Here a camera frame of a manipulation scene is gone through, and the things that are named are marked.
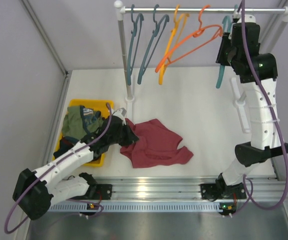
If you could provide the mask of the red tank top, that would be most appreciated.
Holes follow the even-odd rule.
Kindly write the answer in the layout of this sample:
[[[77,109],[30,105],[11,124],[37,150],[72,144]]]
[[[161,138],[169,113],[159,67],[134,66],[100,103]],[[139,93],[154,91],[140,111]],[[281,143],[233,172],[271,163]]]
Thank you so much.
[[[120,149],[120,153],[129,158],[133,168],[184,165],[194,156],[187,147],[178,148],[183,138],[166,128],[158,119],[137,124],[129,119],[126,122],[139,137],[139,141]]]

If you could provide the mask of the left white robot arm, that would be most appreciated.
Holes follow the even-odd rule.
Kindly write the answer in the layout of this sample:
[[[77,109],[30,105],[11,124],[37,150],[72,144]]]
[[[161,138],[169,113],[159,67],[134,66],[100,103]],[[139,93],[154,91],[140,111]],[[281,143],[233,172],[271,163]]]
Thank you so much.
[[[98,133],[86,134],[72,148],[54,161],[35,170],[24,169],[18,176],[13,200],[30,220],[41,218],[51,206],[74,197],[93,198],[97,183],[92,175],[81,173],[64,178],[85,163],[100,157],[111,145],[127,147],[139,141],[129,124],[113,117],[105,121]]]

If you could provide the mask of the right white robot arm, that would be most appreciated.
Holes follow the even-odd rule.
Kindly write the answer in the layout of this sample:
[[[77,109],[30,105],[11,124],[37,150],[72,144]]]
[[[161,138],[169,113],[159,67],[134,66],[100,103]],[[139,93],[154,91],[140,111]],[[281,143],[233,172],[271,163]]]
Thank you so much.
[[[235,23],[224,33],[216,62],[231,66],[240,78],[249,108],[251,141],[235,146],[236,158],[216,179],[222,198],[242,193],[243,176],[273,157],[287,155],[288,143],[280,136],[276,87],[277,61],[271,53],[260,53],[260,26],[255,22]]]

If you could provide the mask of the teal green hanger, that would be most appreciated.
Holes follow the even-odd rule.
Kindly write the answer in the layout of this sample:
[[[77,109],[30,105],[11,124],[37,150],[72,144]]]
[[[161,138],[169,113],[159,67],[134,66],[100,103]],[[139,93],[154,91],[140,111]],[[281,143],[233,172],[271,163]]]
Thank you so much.
[[[232,25],[233,25],[233,18],[230,15],[226,15],[222,20],[223,35],[221,38],[219,52],[216,58],[216,63],[220,65],[218,79],[216,83],[217,89],[221,87],[225,67],[228,66],[227,58],[225,57],[225,50],[230,46],[229,35],[231,33]]]

